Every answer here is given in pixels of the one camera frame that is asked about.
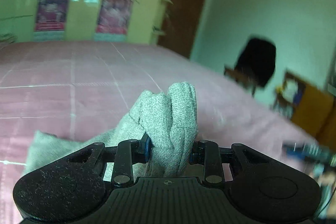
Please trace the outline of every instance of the black cloth on chair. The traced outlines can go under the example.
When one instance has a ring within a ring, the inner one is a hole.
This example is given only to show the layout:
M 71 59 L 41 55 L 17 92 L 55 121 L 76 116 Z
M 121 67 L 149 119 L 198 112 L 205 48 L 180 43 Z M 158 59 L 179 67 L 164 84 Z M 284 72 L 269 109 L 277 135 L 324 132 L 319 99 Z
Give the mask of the black cloth on chair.
M 267 40 L 252 38 L 240 54 L 235 70 L 254 78 L 265 87 L 275 70 L 276 47 Z

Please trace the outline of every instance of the pink poster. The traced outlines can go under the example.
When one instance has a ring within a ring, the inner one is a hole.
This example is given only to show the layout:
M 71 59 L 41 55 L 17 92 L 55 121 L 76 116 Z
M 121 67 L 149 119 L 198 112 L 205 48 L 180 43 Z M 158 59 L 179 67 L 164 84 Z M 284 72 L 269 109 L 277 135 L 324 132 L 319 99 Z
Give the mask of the pink poster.
M 39 0 L 35 31 L 62 31 L 69 0 Z
M 132 0 L 102 0 L 97 33 L 126 34 Z

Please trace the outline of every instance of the mattress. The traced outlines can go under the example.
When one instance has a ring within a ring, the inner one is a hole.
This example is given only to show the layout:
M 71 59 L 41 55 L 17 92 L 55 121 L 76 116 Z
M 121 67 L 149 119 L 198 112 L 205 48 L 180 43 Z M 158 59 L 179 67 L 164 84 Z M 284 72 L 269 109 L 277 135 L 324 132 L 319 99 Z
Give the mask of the mattress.
M 0 50 L 0 224 L 19 223 L 12 190 L 34 132 L 84 141 L 114 128 L 147 89 L 195 86 L 197 139 L 244 143 L 297 169 L 284 140 L 311 138 L 253 100 L 236 83 L 157 46 L 109 42 L 26 42 Z

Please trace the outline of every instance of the metal screw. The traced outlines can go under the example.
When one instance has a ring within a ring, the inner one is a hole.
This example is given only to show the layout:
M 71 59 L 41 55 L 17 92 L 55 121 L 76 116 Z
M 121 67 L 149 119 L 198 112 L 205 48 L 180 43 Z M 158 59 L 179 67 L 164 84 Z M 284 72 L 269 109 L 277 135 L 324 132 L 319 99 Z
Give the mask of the metal screw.
M 118 175 L 116 176 L 114 179 L 114 182 L 118 183 L 118 184 L 123 184 L 123 183 L 127 183 L 129 182 L 131 179 L 129 176 L 125 176 L 125 175 Z
M 220 176 L 216 176 L 216 175 L 207 176 L 205 178 L 205 180 L 209 183 L 220 183 L 220 182 L 222 182 L 222 178 Z

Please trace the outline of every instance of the gray cloth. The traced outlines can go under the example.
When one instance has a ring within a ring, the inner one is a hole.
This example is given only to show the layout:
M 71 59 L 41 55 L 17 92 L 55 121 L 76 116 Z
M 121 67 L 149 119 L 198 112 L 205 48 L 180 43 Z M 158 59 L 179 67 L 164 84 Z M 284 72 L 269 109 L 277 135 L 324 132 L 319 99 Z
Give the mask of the gray cloth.
M 28 150 L 24 174 L 60 159 L 94 142 L 117 146 L 128 139 L 141 139 L 146 132 L 152 141 L 148 164 L 133 165 L 134 178 L 182 175 L 197 135 L 196 94 L 192 85 L 175 83 L 163 92 L 145 90 L 117 127 L 83 143 L 59 139 L 37 131 Z M 109 163 L 104 180 L 110 180 Z

